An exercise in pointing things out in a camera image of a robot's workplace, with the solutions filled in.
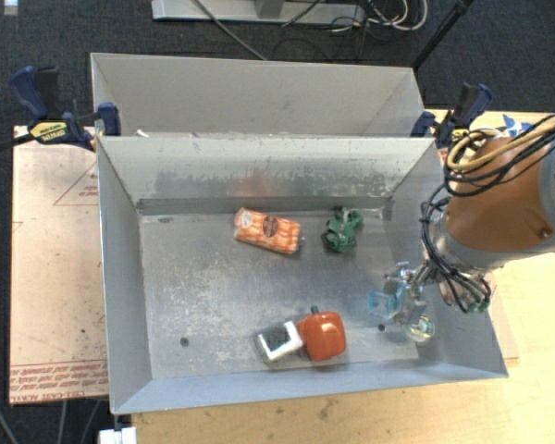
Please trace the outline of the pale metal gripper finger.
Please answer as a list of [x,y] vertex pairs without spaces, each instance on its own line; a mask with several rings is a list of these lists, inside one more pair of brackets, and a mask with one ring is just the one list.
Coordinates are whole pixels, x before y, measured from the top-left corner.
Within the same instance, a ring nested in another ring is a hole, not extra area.
[[417,325],[426,308],[426,299],[424,296],[413,296],[406,293],[401,303],[399,312],[399,324],[402,326]]
[[404,289],[409,285],[412,269],[408,262],[398,262],[394,268],[385,274],[383,290]]

